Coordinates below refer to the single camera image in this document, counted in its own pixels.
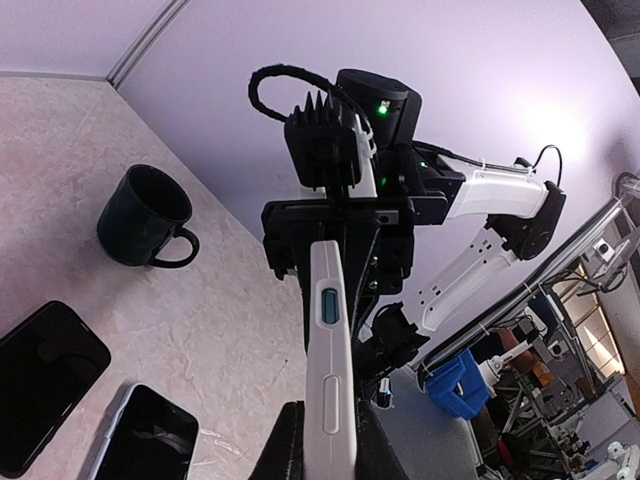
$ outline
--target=white phone case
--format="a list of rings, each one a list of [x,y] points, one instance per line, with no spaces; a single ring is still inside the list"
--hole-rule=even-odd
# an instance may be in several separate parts
[[[102,460],[104,460],[104,456],[107,453],[107,449],[109,448],[109,444],[111,443],[111,437],[113,436],[113,432],[115,432],[116,427],[118,426],[118,422],[120,421],[120,417],[122,416],[122,412],[124,412],[125,408],[127,407],[127,404],[129,403],[129,400],[131,399],[131,395],[133,394],[133,391],[135,390],[136,387],[138,387],[140,385],[144,385],[145,387],[149,387],[149,385],[146,385],[144,383],[138,382],[138,383],[134,383],[133,385],[131,385],[127,389],[127,393],[125,393],[124,398],[122,399],[122,403],[120,403],[120,405],[118,406],[118,410],[113,415],[113,418],[111,419],[111,424],[109,425],[109,428],[107,429],[107,431],[104,434],[104,441],[102,442],[102,446],[100,447],[100,450],[98,451],[98,455],[96,456],[96,460],[95,460],[95,462],[93,464],[93,467],[91,468],[91,473],[89,473],[89,477],[87,478],[87,480],[95,480],[96,479],[96,477],[98,475],[98,471],[100,470],[100,465],[102,465]],[[176,404],[174,401],[167,399],[163,395],[160,395],[160,396],[162,396],[162,398],[164,398],[167,402],[171,403],[172,405],[175,405],[176,407],[182,408],[183,410],[187,411],[186,409],[184,409],[180,405]],[[199,432],[200,432],[200,429],[198,429],[198,435],[196,436],[195,445],[193,447],[193,451],[194,452],[198,448],[198,440],[200,438]]]
[[[311,245],[305,480],[353,480],[357,455],[351,336],[335,241]]]

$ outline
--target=mug handle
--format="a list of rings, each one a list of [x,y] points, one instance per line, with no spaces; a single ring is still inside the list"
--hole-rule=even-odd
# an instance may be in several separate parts
[[[186,238],[187,240],[189,240],[189,243],[191,243],[191,254],[187,258],[185,258],[184,260],[176,261],[159,260],[157,258],[152,258],[151,260],[149,260],[149,265],[160,268],[182,268],[193,262],[193,259],[196,258],[196,255],[198,255],[198,252],[200,251],[200,241],[198,240],[198,237],[196,237],[195,233],[187,230],[184,227],[179,227],[176,229],[175,233],[173,234],[173,238],[178,237]]]

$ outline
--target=black cable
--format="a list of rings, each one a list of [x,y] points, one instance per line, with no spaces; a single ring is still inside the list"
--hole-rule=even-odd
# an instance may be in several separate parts
[[[562,169],[563,169],[564,162],[562,160],[562,152],[558,147],[556,147],[555,145],[547,145],[542,150],[540,150],[540,153],[538,154],[538,159],[536,160],[536,163],[533,164],[533,169],[534,170],[536,169],[536,167],[540,164],[540,160],[542,160],[542,156],[544,155],[544,152],[546,152],[550,148],[558,152],[558,181],[556,182],[556,186],[560,187],[560,182],[562,181]]]
[[[344,90],[338,88],[336,85],[331,83],[330,80],[324,78],[321,75],[305,70],[304,68],[294,67],[293,65],[270,65],[253,72],[253,75],[251,75],[251,80],[249,81],[249,100],[251,101],[251,105],[253,105],[253,108],[258,110],[263,115],[266,115],[269,118],[273,118],[274,120],[278,120],[279,122],[285,122],[288,118],[287,115],[283,115],[280,112],[276,112],[275,110],[270,109],[262,102],[262,100],[260,100],[258,86],[264,79],[270,77],[297,78],[298,80],[302,80],[309,83],[310,85],[313,85],[323,92],[331,93],[331,95],[342,100],[346,105],[350,106],[360,116],[361,120],[364,122],[364,127],[367,133],[373,133],[373,128],[371,128],[371,123],[369,123],[367,114],[364,113],[364,110],[360,108],[360,105],[358,105],[349,95],[347,95]]]
[[[447,150],[446,148],[442,148],[437,145],[432,145],[430,143],[425,143],[425,142],[420,142],[415,140],[411,142],[411,146],[418,151],[426,150],[431,153],[437,153],[439,155],[444,155],[445,157],[453,158],[455,160],[460,160],[461,162],[467,163],[469,165],[473,165],[474,167],[489,168],[492,170],[501,170],[503,172],[509,172],[509,173],[520,173],[522,175],[526,175],[528,173],[528,171],[524,168],[506,167],[504,165],[495,165],[492,163],[482,163],[479,160],[473,160],[472,158],[463,157],[462,155],[453,153],[451,150]]]
[[[611,292],[615,292],[617,289],[619,289],[622,284],[624,283],[624,281],[627,279],[627,275],[629,274],[629,264],[625,263],[624,265],[622,265],[622,267],[620,267],[618,269],[617,272],[615,272],[613,274],[613,276],[611,277],[611,280],[609,281],[609,285],[605,285],[602,288],[602,293],[611,293]],[[615,286],[611,287],[611,283],[613,283],[613,280],[615,280],[616,277],[620,276],[620,280],[618,281],[617,284],[615,284]]]

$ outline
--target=black coffee mug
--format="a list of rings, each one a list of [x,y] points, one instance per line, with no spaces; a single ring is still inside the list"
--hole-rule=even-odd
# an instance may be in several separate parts
[[[150,165],[134,165],[100,215],[98,238],[107,254],[124,265],[184,267],[200,250],[198,237],[184,228],[191,214],[191,201],[175,180]],[[191,254],[178,261],[156,258],[175,237],[189,240]]]

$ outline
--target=blue button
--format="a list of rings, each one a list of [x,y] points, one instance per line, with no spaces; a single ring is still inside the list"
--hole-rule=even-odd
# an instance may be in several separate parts
[[[338,292],[333,288],[322,291],[322,321],[334,325],[340,320],[338,313]]]

